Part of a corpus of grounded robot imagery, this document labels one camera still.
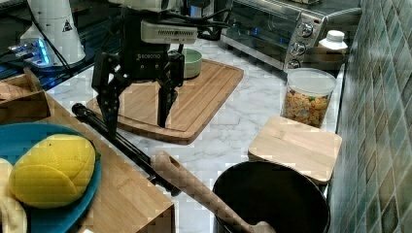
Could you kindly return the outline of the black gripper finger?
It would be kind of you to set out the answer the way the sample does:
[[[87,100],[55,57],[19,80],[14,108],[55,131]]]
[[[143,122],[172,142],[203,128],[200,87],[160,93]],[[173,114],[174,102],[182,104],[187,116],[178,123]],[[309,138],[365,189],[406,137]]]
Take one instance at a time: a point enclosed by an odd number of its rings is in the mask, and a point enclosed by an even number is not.
[[[96,57],[91,87],[97,92],[96,100],[110,139],[117,135],[120,95],[130,86],[127,77],[119,55],[102,52]]]
[[[177,87],[183,85],[185,72],[185,56],[177,50],[167,53],[167,60],[156,79],[159,84],[157,125],[166,126],[170,110],[178,97]]]

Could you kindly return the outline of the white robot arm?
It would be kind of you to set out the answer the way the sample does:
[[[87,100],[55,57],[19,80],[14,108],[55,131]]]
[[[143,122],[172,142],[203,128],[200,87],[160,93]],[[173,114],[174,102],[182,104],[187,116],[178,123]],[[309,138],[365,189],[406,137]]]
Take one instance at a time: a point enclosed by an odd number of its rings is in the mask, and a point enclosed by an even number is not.
[[[121,19],[112,31],[120,33],[117,54],[101,52],[96,57],[91,87],[111,139],[117,134],[120,95],[132,83],[156,82],[157,124],[163,127],[184,80],[184,56],[171,52],[167,31],[176,27],[167,22],[169,0],[124,0]]]

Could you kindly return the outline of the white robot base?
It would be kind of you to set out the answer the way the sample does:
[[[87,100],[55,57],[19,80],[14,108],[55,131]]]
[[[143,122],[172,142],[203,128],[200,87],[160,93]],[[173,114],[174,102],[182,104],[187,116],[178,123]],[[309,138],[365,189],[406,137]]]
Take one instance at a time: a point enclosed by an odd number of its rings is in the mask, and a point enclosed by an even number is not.
[[[32,25],[9,47],[18,58],[37,68],[64,67],[82,61],[84,47],[69,0],[27,0]]]

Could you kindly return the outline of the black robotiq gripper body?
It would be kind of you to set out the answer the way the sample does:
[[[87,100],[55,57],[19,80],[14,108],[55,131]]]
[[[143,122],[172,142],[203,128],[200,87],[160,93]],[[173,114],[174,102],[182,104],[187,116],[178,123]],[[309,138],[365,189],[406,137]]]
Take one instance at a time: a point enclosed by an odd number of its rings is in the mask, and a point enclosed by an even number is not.
[[[162,75],[168,61],[167,44],[152,44],[141,39],[141,23],[155,22],[158,15],[149,11],[123,8],[121,30],[121,65],[123,72],[135,82],[152,82]]]

